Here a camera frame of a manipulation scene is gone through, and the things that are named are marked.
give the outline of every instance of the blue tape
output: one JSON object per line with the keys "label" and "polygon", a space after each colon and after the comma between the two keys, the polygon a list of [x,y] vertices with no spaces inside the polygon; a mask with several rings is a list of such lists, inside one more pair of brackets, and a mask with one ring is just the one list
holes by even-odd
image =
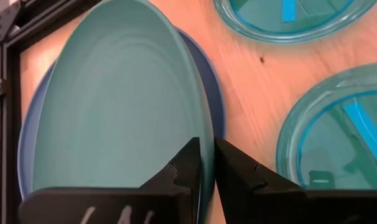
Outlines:
{"label": "blue tape", "polygon": [[296,19],[296,0],[282,1],[282,21],[294,22]]}
{"label": "blue tape", "polygon": [[343,109],[377,161],[377,127],[373,120],[360,103],[349,104]]}

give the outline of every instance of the translucent plastic container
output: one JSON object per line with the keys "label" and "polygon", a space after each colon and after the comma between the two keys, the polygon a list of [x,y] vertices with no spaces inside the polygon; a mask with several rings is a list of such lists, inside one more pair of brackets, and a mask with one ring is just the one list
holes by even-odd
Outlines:
{"label": "translucent plastic container", "polygon": [[213,0],[232,29],[265,42],[316,39],[349,25],[377,0]]}
{"label": "translucent plastic container", "polygon": [[307,189],[377,189],[377,63],[328,78],[298,101],[276,167]]}

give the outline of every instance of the wooden table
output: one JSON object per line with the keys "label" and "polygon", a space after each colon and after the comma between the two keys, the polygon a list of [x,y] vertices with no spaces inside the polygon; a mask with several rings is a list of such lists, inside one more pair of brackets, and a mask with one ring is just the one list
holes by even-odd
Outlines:
{"label": "wooden table", "polygon": [[[151,2],[175,26],[191,35],[215,66],[226,104],[226,139],[271,169],[275,169],[280,128],[294,103],[315,84],[337,72],[377,62],[377,5],[330,37],[304,44],[273,45],[233,32],[220,19],[212,0]],[[23,117],[40,79],[80,19],[22,53]],[[218,196],[210,223],[225,223]]]}

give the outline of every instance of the blue plate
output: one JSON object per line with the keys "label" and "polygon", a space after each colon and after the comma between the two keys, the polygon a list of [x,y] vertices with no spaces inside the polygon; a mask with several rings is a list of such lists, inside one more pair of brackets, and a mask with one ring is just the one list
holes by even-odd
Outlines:
{"label": "blue plate", "polygon": [[[200,72],[212,118],[213,133],[216,137],[225,136],[225,112],[223,98],[215,71],[202,49],[197,43],[182,30],[179,30],[188,47],[194,62]],[[26,118],[22,125],[18,146],[18,178],[21,196],[24,199],[32,192],[32,174],[34,171],[35,138],[39,124],[40,112],[44,102],[47,84],[50,80],[54,64],[50,66],[41,80],[34,97],[31,100]]]}

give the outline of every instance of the wooden surface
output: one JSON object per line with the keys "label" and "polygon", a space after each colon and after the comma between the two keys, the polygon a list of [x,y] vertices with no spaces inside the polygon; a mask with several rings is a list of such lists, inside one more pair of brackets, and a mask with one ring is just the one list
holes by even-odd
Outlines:
{"label": "wooden surface", "polygon": [[[227,140],[272,169],[278,134],[294,103],[337,72],[377,62],[377,5],[330,37],[304,44],[273,45],[231,31],[218,16],[212,0],[151,2],[200,44],[216,68],[226,104]],[[23,117],[42,75],[79,20],[22,53]],[[218,197],[211,211],[210,223],[225,222]]]}

